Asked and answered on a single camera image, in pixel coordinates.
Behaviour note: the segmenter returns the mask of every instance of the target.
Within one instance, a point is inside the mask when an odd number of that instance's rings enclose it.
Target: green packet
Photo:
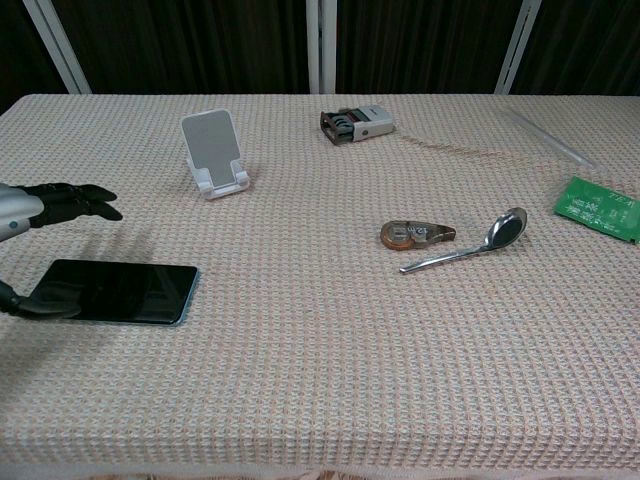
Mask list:
[[[628,242],[640,242],[640,202],[573,177],[553,211]]]

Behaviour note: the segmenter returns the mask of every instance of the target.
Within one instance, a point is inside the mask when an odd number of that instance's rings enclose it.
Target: metal spoon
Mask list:
[[[445,262],[447,260],[455,260],[456,258],[466,257],[468,255],[476,255],[478,253],[490,252],[498,248],[506,247],[515,242],[524,229],[527,227],[527,212],[524,209],[516,207],[508,210],[505,214],[500,215],[484,239],[484,245],[479,247],[465,248],[456,252],[432,257],[421,262],[408,265],[400,269],[402,273],[411,273],[422,270],[429,265]]]

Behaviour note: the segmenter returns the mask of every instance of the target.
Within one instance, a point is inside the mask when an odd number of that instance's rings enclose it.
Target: white phone stand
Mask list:
[[[249,187],[228,110],[187,115],[181,123],[189,151],[187,164],[204,198],[211,200]]]

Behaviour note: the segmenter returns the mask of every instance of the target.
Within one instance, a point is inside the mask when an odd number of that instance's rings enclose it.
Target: textured tablecloth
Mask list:
[[[397,132],[335,147],[320,131],[320,111],[370,103]],[[507,105],[603,168],[560,157]],[[180,119],[220,107],[252,186],[207,202]],[[56,258],[202,274],[178,328],[0,316],[2,478],[637,475],[640,250],[552,207],[576,173],[640,197],[640,98],[29,96],[0,117],[0,162],[8,184],[102,185],[124,214],[1,244],[19,292]],[[529,226],[513,246],[398,273],[478,244],[514,206]],[[392,219],[458,235],[395,252],[378,239]]]

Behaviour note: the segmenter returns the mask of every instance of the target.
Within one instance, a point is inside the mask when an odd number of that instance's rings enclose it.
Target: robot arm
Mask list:
[[[33,187],[0,184],[0,242],[55,223],[68,222],[80,215],[99,215],[106,220],[121,220],[111,205],[117,196],[96,185],[46,183]],[[68,317],[78,313],[76,305],[40,303],[21,297],[0,281],[0,311],[35,318]]]

